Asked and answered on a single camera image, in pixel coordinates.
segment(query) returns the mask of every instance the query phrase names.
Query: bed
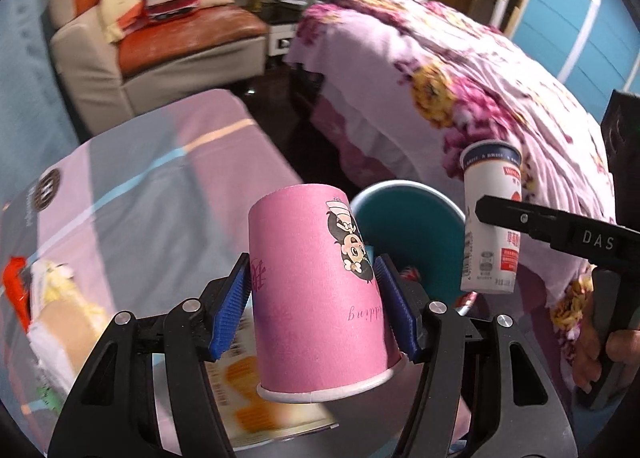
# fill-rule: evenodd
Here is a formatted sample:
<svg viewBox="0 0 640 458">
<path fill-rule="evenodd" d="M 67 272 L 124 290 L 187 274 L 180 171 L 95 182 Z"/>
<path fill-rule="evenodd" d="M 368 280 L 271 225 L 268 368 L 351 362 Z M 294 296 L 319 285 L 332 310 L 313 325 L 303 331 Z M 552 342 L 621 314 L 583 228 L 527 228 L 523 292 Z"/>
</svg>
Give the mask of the bed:
<svg viewBox="0 0 640 458">
<path fill-rule="evenodd" d="M 73 273 L 92 320 L 108 322 L 124 309 L 138 317 L 165 313 L 226 276 L 248 251 L 248 211 L 256 201 L 299 182 L 238 98 L 226 90 L 200 93 L 92 138 L 7 204 L 0 216 L 3 277 L 24 258 L 30 272 L 21 275 L 35 295 L 36 269 L 52 263 L 60 274 Z M 28 337 L 9 295 L 0 287 L 0 400 L 46 452 L 62 407 L 51 394 L 55 366 L 42 376 L 35 322 Z M 68 320 L 58 326 L 75 330 L 68 353 L 90 330 Z M 239 456 L 385 456 L 419 375 L 420 366 L 408 366 L 380 388 L 332 402 L 337 428 Z M 158 420 L 163 446 L 175 452 L 171 431 L 167 440 L 163 432 L 170 417 L 158 411 Z"/>
<path fill-rule="evenodd" d="M 360 187 L 420 181 L 464 210 L 460 153 L 500 138 L 523 154 L 525 201 L 615 221 L 598 124 L 496 29 L 434 1 L 329 0 L 305 12 L 286 61 L 296 100 L 312 103 L 312 124 Z M 477 312 L 516 318 L 567 405 L 579 314 L 561 329 L 550 309 L 582 300 L 588 271 L 523 236 L 516 293 L 482 298 Z"/>
</svg>

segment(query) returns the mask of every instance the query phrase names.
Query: white pole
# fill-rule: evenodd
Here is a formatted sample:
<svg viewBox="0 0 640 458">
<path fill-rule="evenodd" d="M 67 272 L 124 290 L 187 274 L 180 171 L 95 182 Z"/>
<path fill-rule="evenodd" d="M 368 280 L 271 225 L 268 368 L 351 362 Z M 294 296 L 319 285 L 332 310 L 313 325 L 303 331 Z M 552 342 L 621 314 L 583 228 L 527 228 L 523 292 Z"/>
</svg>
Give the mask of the white pole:
<svg viewBox="0 0 640 458">
<path fill-rule="evenodd" d="M 491 15 L 490 25 L 495 28 L 500 28 L 502 24 L 502 20 L 504 19 L 504 13 L 507 11 L 507 5 L 509 5 L 509 0 L 496 0 L 494 6 L 494 12 Z"/>
<path fill-rule="evenodd" d="M 636 75 L 638 74 L 638 69 L 640 68 L 640 51 L 638 52 L 638 57 L 636 57 L 636 62 L 631 69 L 631 73 L 629 77 L 626 79 L 625 87 L 622 88 L 623 92 L 628 92 L 631 85 L 634 83 Z"/>
</svg>

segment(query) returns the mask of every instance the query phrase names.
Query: white yogurt bottle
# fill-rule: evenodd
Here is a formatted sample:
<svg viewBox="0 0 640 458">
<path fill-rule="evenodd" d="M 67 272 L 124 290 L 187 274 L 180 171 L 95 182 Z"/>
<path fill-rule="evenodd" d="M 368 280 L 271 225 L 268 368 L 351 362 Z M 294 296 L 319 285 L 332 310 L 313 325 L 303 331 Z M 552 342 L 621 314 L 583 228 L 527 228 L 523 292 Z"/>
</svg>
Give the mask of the white yogurt bottle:
<svg viewBox="0 0 640 458">
<path fill-rule="evenodd" d="M 484 224 L 476 216 L 482 196 L 522 200 L 522 156 L 501 140 L 482 140 L 460 155 L 465 173 L 465 252 L 460 289 L 483 294 L 510 294 L 516 282 L 520 233 Z"/>
</svg>

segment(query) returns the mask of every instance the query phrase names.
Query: dark floor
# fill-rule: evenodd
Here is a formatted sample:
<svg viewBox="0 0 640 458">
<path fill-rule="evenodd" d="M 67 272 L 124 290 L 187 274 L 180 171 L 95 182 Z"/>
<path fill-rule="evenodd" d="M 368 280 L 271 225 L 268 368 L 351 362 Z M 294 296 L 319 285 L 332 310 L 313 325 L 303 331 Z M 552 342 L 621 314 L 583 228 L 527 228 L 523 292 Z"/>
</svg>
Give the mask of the dark floor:
<svg viewBox="0 0 640 458">
<path fill-rule="evenodd" d="M 337 149 L 293 108 L 288 67 L 268 70 L 239 96 L 303 181 L 333 185 L 349 200 L 360 191 L 340 169 Z"/>
</svg>

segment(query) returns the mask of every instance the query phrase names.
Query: metal screw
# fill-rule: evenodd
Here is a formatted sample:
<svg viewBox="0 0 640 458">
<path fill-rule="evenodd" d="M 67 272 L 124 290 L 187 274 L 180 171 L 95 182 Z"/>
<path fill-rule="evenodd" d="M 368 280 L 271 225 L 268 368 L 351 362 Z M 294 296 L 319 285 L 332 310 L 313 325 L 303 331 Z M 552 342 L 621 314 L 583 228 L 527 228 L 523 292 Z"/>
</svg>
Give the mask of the metal screw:
<svg viewBox="0 0 640 458">
<path fill-rule="evenodd" d="M 429 303 L 429 310 L 433 313 L 445 313 L 447 311 L 447 305 L 440 301 L 432 301 Z"/>
<path fill-rule="evenodd" d="M 131 321 L 131 314 L 129 312 L 120 312 L 113 318 L 116 324 L 123 325 Z"/>
<path fill-rule="evenodd" d="M 498 324 L 500 326 L 503 326 L 505 328 L 510 328 L 511 326 L 513 326 L 513 319 L 511 317 L 509 317 L 508 315 L 505 315 L 503 313 L 501 313 L 498 316 L 497 321 L 498 321 Z"/>
<path fill-rule="evenodd" d="M 185 312 L 197 312 L 200 309 L 200 302 L 197 299 L 187 299 L 182 304 L 182 309 Z"/>
</svg>

